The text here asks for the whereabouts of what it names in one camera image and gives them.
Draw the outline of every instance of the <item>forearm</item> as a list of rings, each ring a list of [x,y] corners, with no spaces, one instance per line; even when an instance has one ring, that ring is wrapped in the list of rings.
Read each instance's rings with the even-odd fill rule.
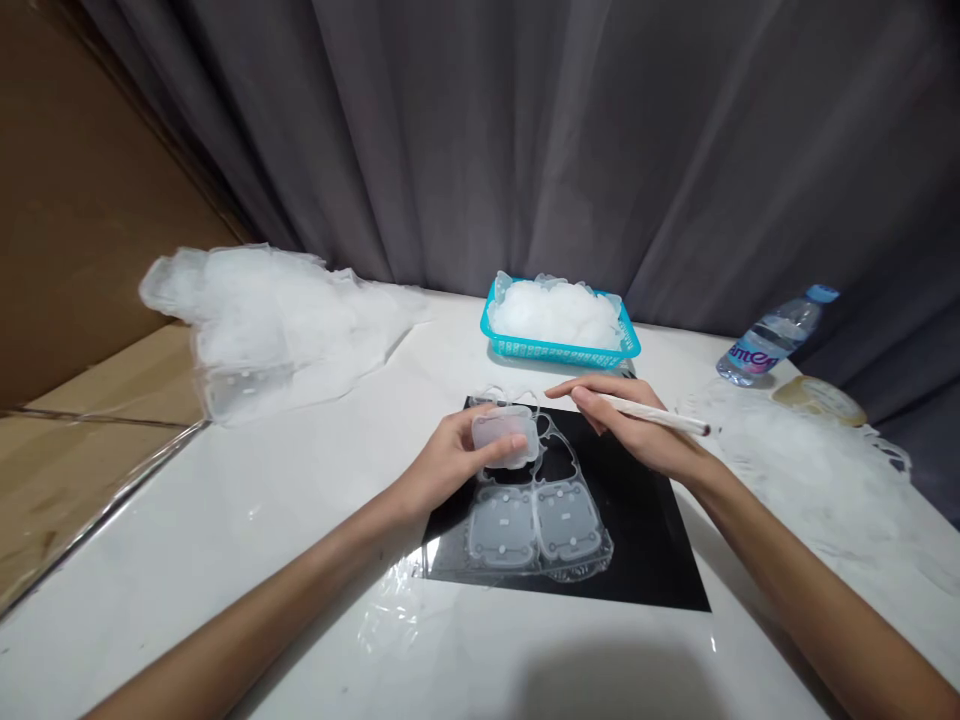
[[[719,462],[684,484],[854,718],[960,716],[936,670]]]
[[[95,708],[89,718],[219,718],[414,518],[387,490]]]

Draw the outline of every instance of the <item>black mat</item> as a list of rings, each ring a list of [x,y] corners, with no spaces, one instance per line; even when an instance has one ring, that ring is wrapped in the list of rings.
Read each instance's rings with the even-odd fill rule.
[[[449,568],[437,570],[436,565],[425,576],[448,582],[493,584],[515,590],[709,612],[710,603],[670,481],[637,462],[611,433],[597,437],[580,413],[547,409],[543,412],[553,419],[577,453],[590,494],[614,542],[609,568],[573,583],[558,583],[537,575],[506,576],[491,582],[482,575],[450,573]],[[563,443],[552,438],[538,477],[547,481],[570,477],[573,468],[568,456]],[[526,484],[530,477],[527,470],[498,470],[490,474],[503,484]],[[424,544],[439,537],[437,557],[444,555],[445,544],[450,549],[454,543],[463,543],[463,527],[477,484],[476,479],[471,479],[430,516]]]

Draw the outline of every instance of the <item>cardboard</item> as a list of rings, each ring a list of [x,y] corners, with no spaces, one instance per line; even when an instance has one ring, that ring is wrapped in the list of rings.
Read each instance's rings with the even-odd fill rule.
[[[173,428],[0,419],[0,612],[63,553]]]
[[[236,244],[97,60],[36,5],[0,4],[0,407],[165,325],[137,295],[156,258]]]
[[[188,427],[203,419],[193,385],[190,328],[167,325],[26,407]]]

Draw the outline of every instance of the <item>blue plastic basket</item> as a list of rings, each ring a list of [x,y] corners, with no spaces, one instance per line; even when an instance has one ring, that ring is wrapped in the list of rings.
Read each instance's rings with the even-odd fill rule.
[[[498,335],[490,328],[488,314],[490,303],[493,302],[496,294],[496,285],[496,280],[490,284],[487,304],[483,306],[483,315],[480,318],[480,330],[490,338],[490,344],[497,355],[609,369],[617,367],[627,358],[634,358],[640,354],[640,341],[637,340],[637,333],[630,322],[630,316],[627,315],[626,307],[620,308],[620,328],[623,330],[623,341],[620,343],[619,350],[601,350],[600,348],[577,347],[576,345],[563,345],[561,343]],[[605,292],[595,292],[597,295],[607,295]]]

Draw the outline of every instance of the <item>water bottle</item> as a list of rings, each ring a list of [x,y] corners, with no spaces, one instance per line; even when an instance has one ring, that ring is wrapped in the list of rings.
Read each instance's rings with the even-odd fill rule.
[[[717,372],[735,385],[750,387],[806,342],[820,324],[823,306],[839,295],[826,285],[814,285],[804,297],[768,312],[720,358]]]

